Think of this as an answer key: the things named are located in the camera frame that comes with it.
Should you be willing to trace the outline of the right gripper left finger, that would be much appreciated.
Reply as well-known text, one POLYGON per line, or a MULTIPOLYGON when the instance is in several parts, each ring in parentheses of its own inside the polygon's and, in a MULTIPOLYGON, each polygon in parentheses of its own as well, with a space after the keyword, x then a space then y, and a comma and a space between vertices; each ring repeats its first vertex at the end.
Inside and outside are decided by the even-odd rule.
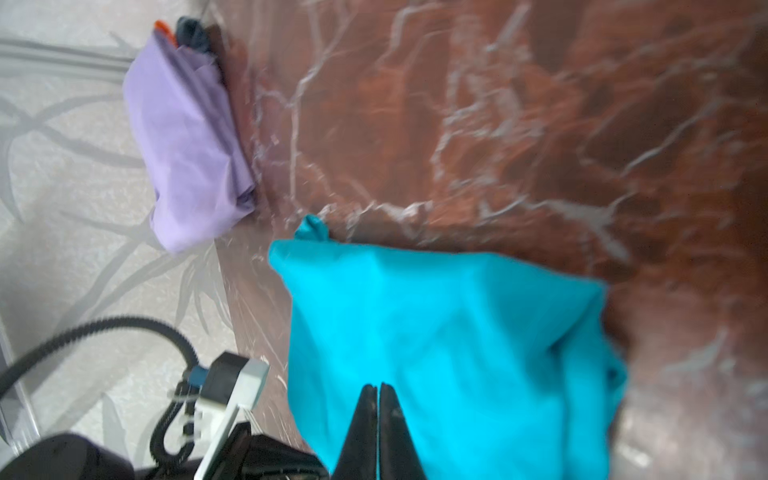
POLYGON ((378 457, 378 389, 365 385, 331 478, 376 480, 378 457))

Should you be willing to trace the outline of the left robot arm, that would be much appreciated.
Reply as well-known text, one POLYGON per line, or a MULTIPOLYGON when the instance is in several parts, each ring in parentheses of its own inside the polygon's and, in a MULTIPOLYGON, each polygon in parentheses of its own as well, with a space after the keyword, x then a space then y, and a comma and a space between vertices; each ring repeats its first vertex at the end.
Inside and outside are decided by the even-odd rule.
MULTIPOLYGON (((165 471, 136 470, 118 454, 75 434, 61 434, 34 445, 1 469, 3 479, 193 479, 200 459, 165 471)), ((237 424, 204 474, 206 479, 328 479, 313 455, 237 424)))

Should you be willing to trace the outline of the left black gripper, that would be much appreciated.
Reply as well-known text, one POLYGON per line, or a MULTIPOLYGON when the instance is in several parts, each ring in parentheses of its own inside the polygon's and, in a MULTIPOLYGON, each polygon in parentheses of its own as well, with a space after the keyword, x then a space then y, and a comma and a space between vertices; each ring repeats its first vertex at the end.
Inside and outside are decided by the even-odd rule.
POLYGON ((317 457, 238 423, 206 473, 213 480, 328 479, 317 457))

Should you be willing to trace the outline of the teal printed t-shirt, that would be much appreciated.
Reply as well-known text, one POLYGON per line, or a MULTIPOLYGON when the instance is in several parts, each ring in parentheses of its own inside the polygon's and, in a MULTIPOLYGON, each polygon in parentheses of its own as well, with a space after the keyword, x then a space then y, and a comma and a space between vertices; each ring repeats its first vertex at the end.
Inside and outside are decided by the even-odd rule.
POLYGON ((493 253, 333 240, 306 217, 268 262, 291 296, 287 398, 335 467, 361 390, 392 386, 430 479, 606 479, 627 369, 607 288, 493 253))

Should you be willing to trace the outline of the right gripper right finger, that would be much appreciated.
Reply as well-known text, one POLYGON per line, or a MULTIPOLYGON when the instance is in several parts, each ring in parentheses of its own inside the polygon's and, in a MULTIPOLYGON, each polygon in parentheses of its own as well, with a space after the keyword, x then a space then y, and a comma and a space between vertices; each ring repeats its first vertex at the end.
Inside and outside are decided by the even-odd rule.
POLYGON ((379 477, 426 480, 403 409, 393 386, 383 383, 379 400, 379 477))

